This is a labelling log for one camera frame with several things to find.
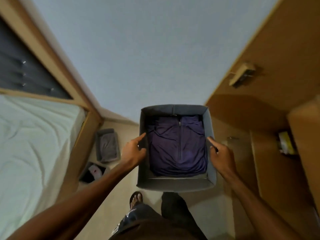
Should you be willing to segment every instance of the person's left hand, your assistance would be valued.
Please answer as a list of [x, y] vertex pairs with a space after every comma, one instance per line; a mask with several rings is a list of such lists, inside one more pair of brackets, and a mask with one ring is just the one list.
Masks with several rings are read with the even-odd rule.
[[146, 157], [147, 149], [142, 148], [139, 150], [138, 143], [145, 137], [145, 135], [146, 133], [143, 133], [141, 136], [138, 136], [127, 142], [122, 149], [121, 163], [124, 163], [131, 169], [134, 169], [142, 162], [142, 160]]

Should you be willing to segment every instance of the white bedsheet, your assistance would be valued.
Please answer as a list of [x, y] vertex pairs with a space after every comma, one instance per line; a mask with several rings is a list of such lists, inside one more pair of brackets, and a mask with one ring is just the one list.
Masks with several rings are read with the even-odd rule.
[[54, 204], [84, 119], [75, 105], [0, 96], [1, 240]]

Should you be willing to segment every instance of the folded purple jacket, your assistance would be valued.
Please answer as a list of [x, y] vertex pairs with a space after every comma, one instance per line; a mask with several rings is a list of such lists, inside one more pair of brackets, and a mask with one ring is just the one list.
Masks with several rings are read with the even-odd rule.
[[205, 130], [198, 115], [148, 117], [146, 130], [155, 176], [192, 177], [207, 171]]

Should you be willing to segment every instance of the black pants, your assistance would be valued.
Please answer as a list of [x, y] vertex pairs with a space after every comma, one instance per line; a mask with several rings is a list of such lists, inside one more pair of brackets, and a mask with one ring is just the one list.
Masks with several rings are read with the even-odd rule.
[[161, 214], [162, 216], [147, 204], [136, 204], [124, 216], [112, 234], [121, 232], [122, 228], [136, 220], [165, 218], [185, 228], [199, 240], [207, 240], [191, 215], [186, 202], [177, 193], [164, 192], [162, 194]]

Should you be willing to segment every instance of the floor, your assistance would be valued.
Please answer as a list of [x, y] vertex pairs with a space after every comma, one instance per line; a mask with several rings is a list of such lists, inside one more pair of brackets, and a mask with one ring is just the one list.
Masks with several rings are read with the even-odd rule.
[[[122, 150], [127, 141], [139, 135], [139, 126], [133, 124], [105, 121], [101, 128], [113, 128], [116, 131], [120, 150]], [[98, 163], [96, 161], [95, 145], [91, 151], [89, 161]], [[104, 166], [111, 169], [117, 163], [118, 161], [115, 161], [104, 164]], [[77, 240], [106, 240], [110, 237], [112, 230], [114, 230], [123, 216], [129, 211], [129, 198], [131, 194], [136, 190], [140, 190], [136, 187], [137, 174], [138, 168], [135, 168], [112, 190], [88, 224], [76, 237]], [[158, 213], [161, 213], [162, 192], [140, 191], [143, 194], [144, 202], [152, 206]], [[210, 190], [182, 193], [180, 195], [185, 199], [195, 221], [208, 240], [226, 239], [226, 200], [221, 177], [218, 177], [217, 185]]]

